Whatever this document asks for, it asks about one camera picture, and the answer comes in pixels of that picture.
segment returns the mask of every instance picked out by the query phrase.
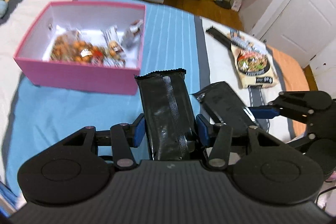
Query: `noodle package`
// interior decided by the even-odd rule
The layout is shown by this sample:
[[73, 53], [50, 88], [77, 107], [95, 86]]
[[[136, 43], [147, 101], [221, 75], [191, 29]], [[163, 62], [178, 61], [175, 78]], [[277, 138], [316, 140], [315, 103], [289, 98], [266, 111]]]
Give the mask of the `noodle package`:
[[231, 51], [243, 88], [268, 88], [279, 83], [274, 65], [270, 62], [273, 59], [264, 43], [252, 37], [247, 38], [239, 31], [225, 35], [232, 41]]

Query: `blue bed sheet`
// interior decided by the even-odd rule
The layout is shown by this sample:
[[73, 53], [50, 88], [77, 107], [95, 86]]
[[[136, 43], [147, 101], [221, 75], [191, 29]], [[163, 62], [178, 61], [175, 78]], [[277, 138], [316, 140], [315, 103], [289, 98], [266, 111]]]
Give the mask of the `blue bed sheet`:
[[[155, 70], [184, 68], [187, 70], [185, 83], [189, 94], [199, 91], [194, 16], [164, 5], [146, 5], [141, 75]], [[190, 99], [196, 115], [200, 111], [199, 104], [192, 96]], [[7, 132], [10, 134], [7, 185], [15, 195], [19, 195], [16, 177], [20, 166], [78, 129], [94, 125], [97, 130], [106, 130], [120, 122], [133, 122], [140, 113], [139, 92], [135, 96], [126, 96], [37, 87], [23, 76], [13, 103], [10, 132]], [[100, 149], [100, 154], [110, 154], [110, 150], [110, 147], [105, 147]], [[146, 138], [132, 152], [138, 162], [148, 159]]]

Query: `bed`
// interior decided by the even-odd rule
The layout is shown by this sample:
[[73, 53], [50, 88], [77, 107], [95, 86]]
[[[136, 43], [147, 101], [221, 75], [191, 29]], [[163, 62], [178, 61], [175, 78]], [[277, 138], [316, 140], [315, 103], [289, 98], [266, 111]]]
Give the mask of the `bed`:
[[[33, 19], [50, 1], [58, 0], [10, 0], [9, 11], [0, 20], [0, 177], [16, 196], [21, 192], [17, 172], [27, 159], [84, 126], [95, 125], [97, 130], [105, 130], [116, 123], [131, 123], [142, 113], [139, 93], [126, 96], [37, 87], [21, 73], [12, 59], [14, 51]], [[147, 3], [141, 74], [186, 69], [185, 83], [195, 115], [200, 112], [200, 105], [191, 94], [218, 81], [228, 82], [248, 106], [267, 104], [280, 91], [309, 90], [298, 63], [273, 48], [268, 50], [280, 84], [262, 90], [241, 89], [230, 53], [205, 33], [210, 26], [226, 28], [176, 8]], [[284, 142], [305, 131], [305, 125], [284, 117], [260, 123]], [[146, 138], [132, 151], [138, 162], [148, 159]], [[100, 154], [107, 153], [110, 151], [100, 149]]]

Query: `colorful box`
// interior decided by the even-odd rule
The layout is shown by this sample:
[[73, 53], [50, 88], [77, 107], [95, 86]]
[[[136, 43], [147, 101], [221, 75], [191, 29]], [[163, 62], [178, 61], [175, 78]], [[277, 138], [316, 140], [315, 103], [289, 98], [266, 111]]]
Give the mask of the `colorful box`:
[[[134, 95], [138, 85], [144, 43], [146, 6], [111, 1], [50, 2], [26, 32], [14, 60], [35, 85], [65, 89]], [[141, 41], [133, 68], [106, 67], [91, 63], [43, 61], [56, 26], [70, 29], [103, 30], [117, 25], [126, 30], [135, 20], [143, 20]]]

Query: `white bedding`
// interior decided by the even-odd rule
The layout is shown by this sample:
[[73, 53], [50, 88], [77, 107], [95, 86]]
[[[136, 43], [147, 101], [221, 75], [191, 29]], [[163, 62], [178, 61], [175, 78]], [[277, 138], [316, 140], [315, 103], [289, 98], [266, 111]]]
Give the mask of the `white bedding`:
[[[219, 31], [226, 32], [226, 27], [220, 23], [214, 22], [207, 18], [202, 18], [203, 30], [215, 27]], [[216, 39], [205, 33], [205, 43], [208, 52], [209, 68], [210, 68], [210, 83], [216, 83], [219, 81], [226, 81], [235, 90], [236, 94], [242, 99], [242, 101], [250, 107], [250, 95], [248, 89], [241, 89], [238, 77], [231, 63], [231, 52], [221, 45]], [[268, 55], [270, 62], [273, 62], [273, 58]], [[264, 104], [276, 99], [279, 92], [283, 89], [280, 84], [267, 89], [261, 89]], [[287, 118], [279, 116], [270, 120], [269, 133], [282, 140], [288, 142], [291, 140], [288, 131]]]
[[[2, 145], [8, 127], [11, 104], [19, 83], [21, 69], [13, 60], [14, 52], [30, 27], [33, 20], [50, 1], [23, 0], [10, 15], [6, 23], [0, 26], [0, 144]], [[5, 168], [0, 155], [0, 179], [5, 183]]]

